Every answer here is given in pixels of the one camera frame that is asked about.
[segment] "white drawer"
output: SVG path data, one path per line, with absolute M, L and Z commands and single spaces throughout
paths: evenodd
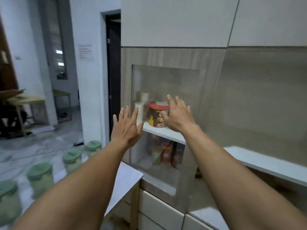
M 115 215 L 124 219 L 128 223 L 130 222 L 130 205 L 125 201 L 121 201 L 115 211 Z M 158 224 L 153 222 L 150 218 L 146 217 L 142 213 L 138 213 L 138 229 L 139 230 L 165 230 Z
M 130 204 L 130 195 L 124 200 Z M 166 230 L 181 230 L 185 216 L 143 189 L 140 189 L 139 211 Z
M 200 222 L 199 220 L 193 218 L 190 215 L 185 215 L 185 220 L 183 221 L 182 230 L 213 230 L 209 226 Z

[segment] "white upper cabinet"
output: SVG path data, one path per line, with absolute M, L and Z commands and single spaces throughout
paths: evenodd
M 307 46 L 307 0 L 240 0 L 229 46 Z
M 122 0 L 122 46 L 227 47 L 238 0 Z

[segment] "green lid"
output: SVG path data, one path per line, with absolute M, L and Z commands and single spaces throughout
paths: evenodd
M 93 141 L 88 142 L 86 146 L 90 149 L 98 148 L 101 146 L 101 142 L 98 140 L 93 140 Z
M 44 173 L 52 169 L 52 166 L 49 163 L 41 163 L 35 166 L 32 166 L 27 173 L 28 178 L 40 178 Z
M 0 197 L 9 192 L 14 193 L 16 190 L 17 190 L 17 182 L 12 180 L 6 180 L 0 182 Z
M 72 148 L 63 155 L 64 163 L 74 163 L 82 154 L 81 148 Z

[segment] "paper sign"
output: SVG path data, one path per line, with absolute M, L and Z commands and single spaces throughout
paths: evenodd
M 80 60 L 93 60 L 94 55 L 92 51 L 92 45 L 79 45 L 79 57 Z

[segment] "person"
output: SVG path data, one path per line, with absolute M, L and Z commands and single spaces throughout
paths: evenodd
M 1 136 L 10 138 L 11 135 L 10 133 L 15 132 L 15 133 L 20 133 L 19 135 L 15 134 L 15 137 L 18 136 L 23 136 L 20 132 L 21 130 L 21 125 L 25 123 L 25 120 L 27 119 L 27 112 L 21 110 L 20 115 L 22 119 L 22 123 L 20 123 L 19 118 L 18 118 L 18 113 L 16 110 L 15 106 L 11 105 L 4 105 L 3 101 L 14 97 L 18 94 L 21 94 L 23 90 L 4 90 L 0 91 L 0 132 Z M 4 124 L 3 118 L 7 118 L 7 125 Z
M 169 128 L 184 136 L 230 229 L 307 229 L 307 218 L 296 207 L 201 130 L 183 100 L 168 100 L 169 116 L 161 115 Z M 110 143 L 46 191 L 13 229 L 99 229 L 121 159 L 141 136 L 143 123 L 136 127 L 137 113 L 136 108 L 129 118 L 127 106 L 118 120 L 113 116 Z

